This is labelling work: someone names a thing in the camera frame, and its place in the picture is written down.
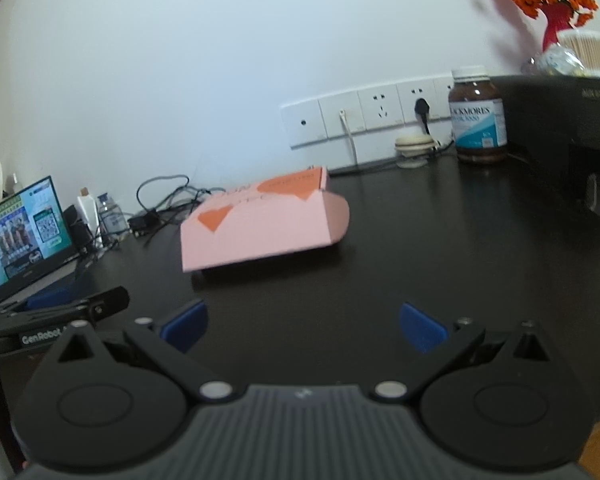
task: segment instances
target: pink box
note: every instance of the pink box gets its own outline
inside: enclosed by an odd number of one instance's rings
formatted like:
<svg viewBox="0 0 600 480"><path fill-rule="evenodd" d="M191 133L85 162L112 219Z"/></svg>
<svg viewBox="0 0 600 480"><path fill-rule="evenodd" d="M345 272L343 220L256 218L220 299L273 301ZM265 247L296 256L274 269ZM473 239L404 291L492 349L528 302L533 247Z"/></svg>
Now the pink box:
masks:
<svg viewBox="0 0 600 480"><path fill-rule="evenodd" d="M349 204L326 190L326 168L215 194L180 227L182 269L208 269L339 242Z"/></svg>

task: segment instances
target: qr code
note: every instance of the qr code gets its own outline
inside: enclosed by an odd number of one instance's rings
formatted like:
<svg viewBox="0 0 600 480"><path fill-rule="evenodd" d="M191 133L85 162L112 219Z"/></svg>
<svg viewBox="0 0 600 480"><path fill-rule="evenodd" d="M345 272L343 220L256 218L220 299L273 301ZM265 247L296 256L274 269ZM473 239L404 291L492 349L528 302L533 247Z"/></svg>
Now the qr code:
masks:
<svg viewBox="0 0 600 480"><path fill-rule="evenodd" d="M47 209L44 214L36 215L36 226L43 242L48 242L60 234L56 216L51 209Z"/></svg>

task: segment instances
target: white wall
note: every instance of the white wall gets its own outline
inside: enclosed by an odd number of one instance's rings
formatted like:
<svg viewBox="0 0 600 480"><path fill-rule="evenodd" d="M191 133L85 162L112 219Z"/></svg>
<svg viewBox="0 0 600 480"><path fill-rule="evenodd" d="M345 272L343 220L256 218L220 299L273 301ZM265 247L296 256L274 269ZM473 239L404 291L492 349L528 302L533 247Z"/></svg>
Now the white wall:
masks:
<svg viewBox="0 0 600 480"><path fill-rule="evenodd" d="M291 150L280 104L478 62L514 73L543 27L508 0L2 0L0 158L25 183L51 174L63 205L88 186L125 210L156 174L235 186L347 165L343 140ZM360 159L397 134L356 137Z"/></svg>

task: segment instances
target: blue gripper pad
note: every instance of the blue gripper pad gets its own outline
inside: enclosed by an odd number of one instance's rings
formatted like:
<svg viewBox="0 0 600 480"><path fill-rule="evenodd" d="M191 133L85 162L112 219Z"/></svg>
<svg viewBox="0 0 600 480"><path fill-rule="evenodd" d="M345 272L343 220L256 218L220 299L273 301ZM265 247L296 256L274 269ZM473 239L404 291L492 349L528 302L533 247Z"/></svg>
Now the blue gripper pad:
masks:
<svg viewBox="0 0 600 480"><path fill-rule="evenodd" d="M160 339L186 353L206 332L209 323L206 304L196 300L178 310L159 329Z"/></svg>
<svg viewBox="0 0 600 480"><path fill-rule="evenodd" d="M75 294L71 289L70 286L63 286L31 296L27 298L27 302L20 307L20 310L37 310L39 308L68 305L75 301Z"/></svg>
<svg viewBox="0 0 600 480"><path fill-rule="evenodd" d="M422 354L448 338L444 326L409 303L405 303L400 309L400 329L407 341Z"/></svg>

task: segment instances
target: triangular hole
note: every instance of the triangular hole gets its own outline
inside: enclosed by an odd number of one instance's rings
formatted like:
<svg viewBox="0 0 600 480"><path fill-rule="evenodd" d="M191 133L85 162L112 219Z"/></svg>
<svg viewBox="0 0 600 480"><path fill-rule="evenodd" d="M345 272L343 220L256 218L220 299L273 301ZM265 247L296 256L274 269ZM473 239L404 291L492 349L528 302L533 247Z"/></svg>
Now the triangular hole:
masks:
<svg viewBox="0 0 600 480"><path fill-rule="evenodd" d="M81 359L90 359L93 357L93 352L87 344L86 339L81 335L74 335L66 346L59 362L66 363L69 361L79 361Z"/></svg>
<svg viewBox="0 0 600 480"><path fill-rule="evenodd" d="M542 348L538 338L533 334L525 334L513 356L519 359L531 359L532 361L548 361L549 356Z"/></svg>

